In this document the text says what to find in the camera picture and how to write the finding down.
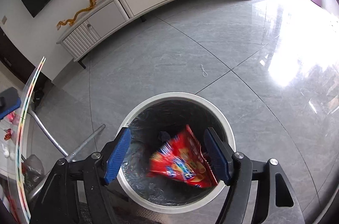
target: metal rod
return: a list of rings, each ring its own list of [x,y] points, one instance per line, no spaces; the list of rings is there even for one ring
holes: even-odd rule
[[[64,158],[70,162],[73,160],[74,156],[77,155],[79,151],[81,151],[85,145],[89,143],[90,140],[92,140],[97,134],[99,134],[104,128],[106,127],[105,124],[102,124],[97,130],[95,130],[80,146],[78,146],[70,155],[65,156]],[[27,195],[27,201],[32,201],[33,198],[35,198],[41,191],[43,185],[45,184],[48,175],[50,174],[50,171],[45,175],[43,180]]]
[[[61,152],[63,156],[68,156],[68,153],[58,144],[58,142],[53,138],[53,136],[48,132],[48,130],[45,128],[45,126],[42,124],[38,116],[35,114],[35,112],[29,108],[27,111],[28,114],[30,114],[33,119],[37,122],[38,126],[41,128],[43,133],[47,136],[47,138],[52,142],[52,144],[58,149],[58,151]]]
[[[77,155],[79,151],[81,151],[85,147],[85,145],[87,145],[89,141],[92,140],[97,134],[99,134],[105,127],[106,125],[102,124],[97,130],[89,135],[89,137],[85,141],[83,141],[80,146],[78,146],[72,153],[66,156],[65,159],[67,160],[67,162],[70,162],[75,157],[75,155]]]

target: plastic bag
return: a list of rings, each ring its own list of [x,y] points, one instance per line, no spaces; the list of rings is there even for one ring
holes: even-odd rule
[[[189,125],[153,153],[149,176],[156,174],[199,188],[218,184]]]
[[[226,134],[219,121],[205,108],[184,100],[169,100],[152,105],[142,111],[128,126],[132,133],[131,145],[121,168],[133,190],[145,200],[163,206],[180,206],[202,199],[214,187],[197,188],[160,175],[148,177],[149,159],[163,143],[160,131],[174,137],[188,124],[195,137],[203,143],[206,128],[213,127],[222,141]]]
[[[23,163],[23,175],[25,178],[25,194],[30,193],[44,178],[45,171],[42,162],[34,154],[30,155]]]

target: blue gripper pad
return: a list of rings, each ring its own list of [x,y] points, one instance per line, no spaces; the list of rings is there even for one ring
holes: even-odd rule
[[[0,120],[12,111],[18,109],[21,105],[21,100],[18,96],[18,91],[14,87],[10,87],[0,93]]]
[[[231,174],[229,173],[229,162],[227,161],[222,150],[220,149],[220,148],[224,149],[224,146],[220,138],[217,136],[214,130],[213,132],[210,131],[210,128],[205,130],[204,144],[212,161],[214,175],[216,176],[217,179],[223,180],[227,185],[231,181]]]
[[[117,141],[118,143],[107,160],[107,168],[104,176],[104,180],[107,184],[114,180],[118,175],[121,164],[131,143],[131,131],[126,128],[123,135],[120,139],[117,139]]]

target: white tv stand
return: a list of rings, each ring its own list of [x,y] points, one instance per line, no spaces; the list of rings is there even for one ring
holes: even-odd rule
[[[108,36],[142,15],[174,0],[102,0],[59,38],[74,58],[81,60]]]

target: chip bag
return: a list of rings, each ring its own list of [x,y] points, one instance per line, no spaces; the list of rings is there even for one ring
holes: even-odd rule
[[[153,174],[161,174],[199,188],[218,184],[189,125],[151,156],[149,175]]]

